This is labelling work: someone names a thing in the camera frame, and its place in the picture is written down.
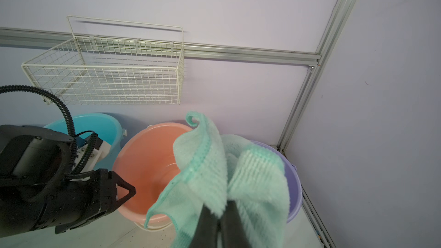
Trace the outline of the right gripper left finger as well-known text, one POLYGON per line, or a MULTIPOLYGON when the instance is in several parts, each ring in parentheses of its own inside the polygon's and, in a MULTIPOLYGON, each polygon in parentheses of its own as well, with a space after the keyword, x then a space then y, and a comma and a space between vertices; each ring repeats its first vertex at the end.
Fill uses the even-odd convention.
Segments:
POLYGON ((189 248, 217 248, 219 219, 206 206, 202 207, 189 248))

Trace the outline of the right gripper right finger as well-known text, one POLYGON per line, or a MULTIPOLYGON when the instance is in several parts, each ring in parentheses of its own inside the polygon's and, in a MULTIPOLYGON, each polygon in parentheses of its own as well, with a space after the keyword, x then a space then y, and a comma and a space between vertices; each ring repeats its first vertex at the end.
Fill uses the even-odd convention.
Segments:
POLYGON ((223 248, 251 248, 235 201, 229 200, 219 221, 223 248))

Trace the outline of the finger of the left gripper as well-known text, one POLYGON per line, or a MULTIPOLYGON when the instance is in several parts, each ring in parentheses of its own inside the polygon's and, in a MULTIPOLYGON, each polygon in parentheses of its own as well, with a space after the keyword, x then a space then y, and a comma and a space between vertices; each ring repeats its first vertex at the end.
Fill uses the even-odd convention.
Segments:
POLYGON ((136 194, 136 188, 111 171, 112 210, 117 210, 136 194))

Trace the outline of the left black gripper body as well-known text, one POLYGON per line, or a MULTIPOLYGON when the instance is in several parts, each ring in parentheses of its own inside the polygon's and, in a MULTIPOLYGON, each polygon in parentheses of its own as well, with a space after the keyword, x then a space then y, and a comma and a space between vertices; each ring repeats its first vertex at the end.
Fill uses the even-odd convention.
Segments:
POLYGON ((105 169, 71 174, 75 138, 1 126, 1 237, 54 227, 57 234, 114 212, 117 180, 105 169))

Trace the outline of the pink plastic bucket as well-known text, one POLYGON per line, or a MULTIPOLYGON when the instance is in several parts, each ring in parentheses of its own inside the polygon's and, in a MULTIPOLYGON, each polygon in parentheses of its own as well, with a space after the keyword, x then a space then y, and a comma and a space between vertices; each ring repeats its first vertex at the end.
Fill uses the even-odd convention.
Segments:
POLYGON ((173 144, 191 130, 187 125, 174 122, 148 126, 128 141, 115 160, 113 171, 136 189, 136 194, 118 211, 146 231, 163 230, 172 225, 169 217, 157 214, 144 226, 148 210, 180 172, 173 144))

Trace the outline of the mint green microfiber cloth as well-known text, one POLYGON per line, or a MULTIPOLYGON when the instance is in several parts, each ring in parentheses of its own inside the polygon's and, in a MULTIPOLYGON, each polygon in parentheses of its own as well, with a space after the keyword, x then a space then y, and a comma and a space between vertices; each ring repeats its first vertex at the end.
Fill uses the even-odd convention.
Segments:
POLYGON ((194 240, 204 212, 216 219, 218 237, 228 202, 238 211, 238 224, 253 248, 280 248, 289 213, 289 189, 282 159, 243 137, 220 134, 202 113, 190 111, 190 132, 173 143, 179 173, 150 207, 146 219, 170 218, 175 248, 194 240))

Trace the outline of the teal plastic bucket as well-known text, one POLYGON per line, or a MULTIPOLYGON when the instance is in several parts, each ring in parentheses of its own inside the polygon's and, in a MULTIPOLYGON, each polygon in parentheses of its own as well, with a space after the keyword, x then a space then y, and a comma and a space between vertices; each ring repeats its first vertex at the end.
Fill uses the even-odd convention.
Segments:
POLYGON ((76 134, 84 131, 94 131, 98 137, 111 145, 109 154, 97 163, 96 168, 113 169, 114 162, 121 151, 121 141, 127 136, 127 130, 114 117, 102 114, 91 113, 73 116, 73 123, 76 134))

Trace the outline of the purple plastic bucket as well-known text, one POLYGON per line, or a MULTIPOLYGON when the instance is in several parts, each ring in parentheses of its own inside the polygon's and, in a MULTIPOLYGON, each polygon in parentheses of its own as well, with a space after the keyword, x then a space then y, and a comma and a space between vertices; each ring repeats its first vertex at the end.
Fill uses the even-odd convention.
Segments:
POLYGON ((297 216, 300 208, 302 206, 303 192, 302 185, 297 174, 297 168, 295 165, 281 154, 277 149, 270 147, 269 145, 263 144, 262 142, 253 141, 254 144, 259 145, 263 148, 269 149, 273 153, 277 154, 284 163, 285 177, 288 183, 290 206, 287 218, 287 223, 290 223, 297 216))

